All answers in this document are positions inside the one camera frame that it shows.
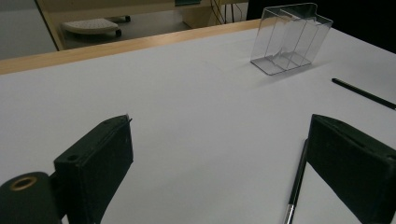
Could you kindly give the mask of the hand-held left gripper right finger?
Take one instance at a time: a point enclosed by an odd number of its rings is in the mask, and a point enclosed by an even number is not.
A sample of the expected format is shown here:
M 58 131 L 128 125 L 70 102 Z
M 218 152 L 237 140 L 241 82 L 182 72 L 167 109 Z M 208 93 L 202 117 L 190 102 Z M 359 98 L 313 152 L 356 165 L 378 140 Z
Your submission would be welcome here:
M 307 162 L 361 224 L 390 224 L 396 213 L 396 150 L 357 128 L 314 114 Z

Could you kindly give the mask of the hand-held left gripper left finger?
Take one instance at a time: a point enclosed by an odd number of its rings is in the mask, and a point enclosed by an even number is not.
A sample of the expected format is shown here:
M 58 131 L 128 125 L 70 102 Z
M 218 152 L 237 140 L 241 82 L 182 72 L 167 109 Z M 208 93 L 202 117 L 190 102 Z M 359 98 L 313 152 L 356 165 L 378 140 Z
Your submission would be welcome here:
M 99 224 L 134 160 L 131 119 L 99 123 L 54 161 L 70 224 Z

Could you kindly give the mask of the black brush with silver ferrule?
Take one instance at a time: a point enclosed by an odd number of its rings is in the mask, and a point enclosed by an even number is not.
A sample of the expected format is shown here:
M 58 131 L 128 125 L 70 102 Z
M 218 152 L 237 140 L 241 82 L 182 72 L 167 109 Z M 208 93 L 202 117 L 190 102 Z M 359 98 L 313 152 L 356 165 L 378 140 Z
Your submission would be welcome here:
M 303 151 L 299 160 L 297 171 L 294 177 L 292 189 L 290 191 L 290 198 L 287 205 L 287 210 L 284 216 L 282 224 L 292 224 L 294 213 L 297 207 L 301 185 L 304 178 L 304 169 L 306 166 L 306 153 L 307 153 L 307 141 L 304 141 Z

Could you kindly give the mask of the thin black pen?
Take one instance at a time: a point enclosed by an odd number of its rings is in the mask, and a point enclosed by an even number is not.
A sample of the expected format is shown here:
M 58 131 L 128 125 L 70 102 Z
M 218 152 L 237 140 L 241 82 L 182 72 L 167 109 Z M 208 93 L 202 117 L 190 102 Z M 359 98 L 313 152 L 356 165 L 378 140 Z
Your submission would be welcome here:
M 388 100 L 385 100 L 385 99 L 383 99 L 381 97 L 378 97 L 378 96 L 376 96 L 374 94 L 371 94 L 368 91 L 365 91 L 365 90 L 362 90 L 362 89 L 360 89 L 358 87 L 350 85 L 350 84 L 346 83 L 345 81 L 343 81 L 341 79 L 338 79 L 338 78 L 334 77 L 334 78 L 331 79 L 331 81 L 333 83 L 345 88 L 345 89 L 353 91 L 353 92 L 355 92 L 355 93 L 357 93 L 357 94 L 359 94 L 359 95 L 361 95 L 361 96 L 363 96 L 365 98 L 368 98 L 368 99 L 370 99 L 370 100 L 372 100 L 372 101 L 374 101 L 374 102 L 376 102 L 378 104 L 381 104 L 381 105 L 383 105 L 385 107 L 388 107 L 388 108 L 396 111 L 396 104 L 394 104 L 394 103 L 392 103 L 392 102 L 390 102 Z

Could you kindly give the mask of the clear acrylic organizer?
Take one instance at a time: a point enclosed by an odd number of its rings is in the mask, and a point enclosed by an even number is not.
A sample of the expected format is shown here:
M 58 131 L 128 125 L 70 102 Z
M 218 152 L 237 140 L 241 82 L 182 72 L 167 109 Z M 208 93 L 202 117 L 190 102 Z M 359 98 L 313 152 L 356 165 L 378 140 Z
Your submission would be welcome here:
M 314 3 L 266 7 L 250 62 L 269 76 L 311 64 L 333 24 L 317 8 Z

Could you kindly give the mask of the white table cover sheet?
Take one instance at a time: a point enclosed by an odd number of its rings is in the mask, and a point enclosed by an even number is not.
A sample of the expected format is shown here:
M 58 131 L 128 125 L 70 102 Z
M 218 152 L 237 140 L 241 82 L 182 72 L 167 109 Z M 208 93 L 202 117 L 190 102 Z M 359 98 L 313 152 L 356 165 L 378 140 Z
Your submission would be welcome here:
M 330 30 L 315 61 L 268 76 L 257 22 L 0 61 L 0 184 L 99 122 L 132 120 L 134 163 L 104 224 L 280 224 L 314 114 L 396 148 L 396 55 Z

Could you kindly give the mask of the grey chair base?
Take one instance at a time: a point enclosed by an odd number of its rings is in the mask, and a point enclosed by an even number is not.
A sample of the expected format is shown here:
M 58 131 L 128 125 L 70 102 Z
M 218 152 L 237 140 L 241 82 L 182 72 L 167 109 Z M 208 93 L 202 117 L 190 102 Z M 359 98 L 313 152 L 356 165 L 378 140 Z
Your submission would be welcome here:
M 130 16 L 99 18 L 84 21 L 68 21 L 62 23 L 62 28 L 75 37 L 84 35 L 109 35 L 119 37 L 122 31 L 119 22 L 130 22 Z

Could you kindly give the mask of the white cabinet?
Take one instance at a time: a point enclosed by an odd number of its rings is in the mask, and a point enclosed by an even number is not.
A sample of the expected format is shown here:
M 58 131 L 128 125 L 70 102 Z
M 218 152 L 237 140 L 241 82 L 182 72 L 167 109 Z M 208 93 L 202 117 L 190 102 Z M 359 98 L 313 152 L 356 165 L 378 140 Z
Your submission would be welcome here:
M 0 0 L 0 60 L 56 50 L 35 0 Z

